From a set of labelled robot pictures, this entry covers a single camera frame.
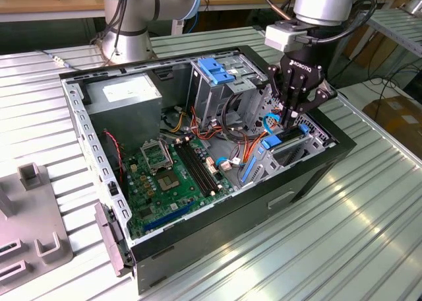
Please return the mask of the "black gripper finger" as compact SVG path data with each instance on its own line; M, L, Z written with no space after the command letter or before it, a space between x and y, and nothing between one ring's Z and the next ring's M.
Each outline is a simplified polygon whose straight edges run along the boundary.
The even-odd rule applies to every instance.
M277 99L282 106L281 116L280 116L280 123L283 126L288 126L288 112L289 110L286 108L286 100L287 95L284 94L283 90L279 88L277 76L279 72L279 68L276 65L269 65L267 70L268 81L271 86L272 97Z
M313 90L300 90L293 95L289 103L289 124L291 125L299 116L313 111L323 103L336 98L337 90L332 88L327 81L323 81Z

